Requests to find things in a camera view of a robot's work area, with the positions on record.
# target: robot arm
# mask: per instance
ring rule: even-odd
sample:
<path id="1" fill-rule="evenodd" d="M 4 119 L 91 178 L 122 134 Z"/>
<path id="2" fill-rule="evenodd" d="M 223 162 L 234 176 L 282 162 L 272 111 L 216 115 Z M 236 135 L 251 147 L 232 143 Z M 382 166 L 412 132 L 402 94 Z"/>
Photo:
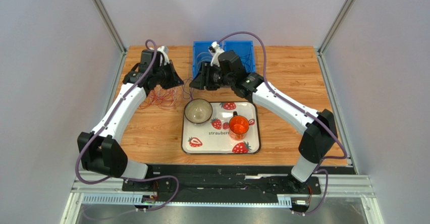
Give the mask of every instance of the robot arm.
<path id="1" fill-rule="evenodd" d="M 324 155 L 334 144 L 334 140 L 328 132 L 303 111 L 281 100 L 273 94 L 264 83 L 263 77 L 257 73 L 248 73 L 240 60 L 232 50 L 223 52 L 219 46 L 209 48 L 216 60 L 211 63 L 202 63 L 199 73 L 190 83 L 190 87 L 200 90 L 217 90 L 223 86 L 229 86 L 235 94 L 249 102 L 259 104 L 291 124 L 303 137 L 299 145 L 300 157 L 294 165 L 291 175 L 292 187 L 300 189 L 312 175 L 313 170 L 323 159 Z M 272 87 L 277 94 L 283 96 L 293 104 L 303 108 L 308 114 L 312 114 L 321 120 L 336 134 L 336 124 L 333 113 L 325 109 L 318 112 L 300 104 L 289 96 Z"/>
<path id="2" fill-rule="evenodd" d="M 115 178 L 145 178 L 148 166 L 128 159 L 120 147 L 120 142 L 132 115 L 156 85 L 161 85 L 163 89 L 170 89 L 184 84 L 184 81 L 176 73 L 172 61 L 169 60 L 167 51 L 168 48 L 165 46 L 158 48 L 155 52 L 154 50 L 143 50 L 140 62 L 124 77 L 120 93 L 103 119 L 90 133 L 82 132 L 79 135 L 78 147 L 79 151 L 82 151 L 94 133 L 103 129 L 105 122 L 109 122 L 107 128 L 100 132 L 83 154 L 81 163 L 84 169 Z M 150 71 L 145 78 L 123 100 L 123 95 L 133 87 L 134 83 L 143 76 L 143 72 L 149 67 L 154 53 L 156 53 L 156 64 L 149 69 Z"/>

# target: strawberry print tray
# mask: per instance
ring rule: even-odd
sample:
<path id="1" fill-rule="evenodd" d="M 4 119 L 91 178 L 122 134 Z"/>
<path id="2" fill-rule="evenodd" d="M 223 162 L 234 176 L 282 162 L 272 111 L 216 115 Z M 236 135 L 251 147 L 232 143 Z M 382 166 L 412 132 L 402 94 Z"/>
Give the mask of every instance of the strawberry print tray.
<path id="1" fill-rule="evenodd" d="M 184 116 L 182 150 L 190 154 L 250 154 L 260 150 L 257 109 L 249 102 L 211 102 L 211 120 L 194 124 Z M 243 140 L 229 136 L 229 121 L 233 112 L 244 116 L 249 130 Z"/>

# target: blue bin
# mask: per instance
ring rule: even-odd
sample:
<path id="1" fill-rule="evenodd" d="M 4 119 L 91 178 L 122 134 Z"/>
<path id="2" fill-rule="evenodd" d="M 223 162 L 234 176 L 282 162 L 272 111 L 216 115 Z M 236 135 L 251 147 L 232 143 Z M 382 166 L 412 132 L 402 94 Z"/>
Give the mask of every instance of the blue bin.
<path id="1" fill-rule="evenodd" d="M 193 67 L 192 73 L 193 78 L 196 77 L 200 70 L 200 63 L 211 61 L 211 55 L 209 53 L 209 47 L 214 41 L 195 41 L 193 43 Z M 254 57 L 254 46 L 252 41 L 225 41 L 224 51 L 233 50 L 242 61 L 247 72 L 255 72 L 255 57 Z"/>

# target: gray wall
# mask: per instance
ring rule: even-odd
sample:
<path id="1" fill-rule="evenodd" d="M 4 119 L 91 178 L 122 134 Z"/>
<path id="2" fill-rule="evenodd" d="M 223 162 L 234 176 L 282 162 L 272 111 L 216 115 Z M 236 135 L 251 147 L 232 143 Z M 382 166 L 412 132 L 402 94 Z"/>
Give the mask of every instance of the gray wall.
<path id="1" fill-rule="evenodd" d="M 430 0 L 357 0 L 325 59 L 385 223 L 428 223 Z"/>
<path id="2" fill-rule="evenodd" d="M 91 0 L 0 0 L 0 223 L 58 223 L 120 53 Z"/>
<path id="3" fill-rule="evenodd" d="M 345 0 L 103 0 L 127 45 L 218 40 L 252 31 L 266 45 L 319 46 Z"/>

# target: wood grain surface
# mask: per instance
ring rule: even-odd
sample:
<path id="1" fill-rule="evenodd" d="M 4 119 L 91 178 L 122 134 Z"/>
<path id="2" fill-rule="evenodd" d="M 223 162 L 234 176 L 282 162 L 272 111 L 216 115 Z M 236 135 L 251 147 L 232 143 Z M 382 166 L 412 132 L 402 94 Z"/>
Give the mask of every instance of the wood grain surface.
<path id="1" fill-rule="evenodd" d="M 144 46 L 131 46 L 121 74 L 121 81 L 126 73 L 140 61 Z M 255 46 L 257 72 L 263 72 L 261 47 Z M 267 77 L 279 90 L 298 102 L 317 109 L 331 110 L 323 77 L 316 59 L 314 48 L 310 46 L 268 46 Z M 169 58 L 173 61 L 181 79 L 192 77 L 192 47 L 169 46 Z M 208 101 L 244 101 L 231 89 L 217 91 L 195 90 L 194 98 Z M 138 109 L 127 126 L 121 140 L 121 147 L 129 158 L 144 163 L 177 164 L 246 164 L 246 165 L 293 165 L 300 153 L 297 149 L 301 135 L 271 111 L 257 106 L 261 149 L 256 154 L 239 155 L 191 155 L 181 147 L 183 110 L 188 102 L 182 98 L 182 89 L 178 87 L 176 108 L 160 109 L 150 106 Z M 342 155 L 334 145 L 329 155 Z M 327 165 L 346 165 L 346 160 L 326 160 Z"/>

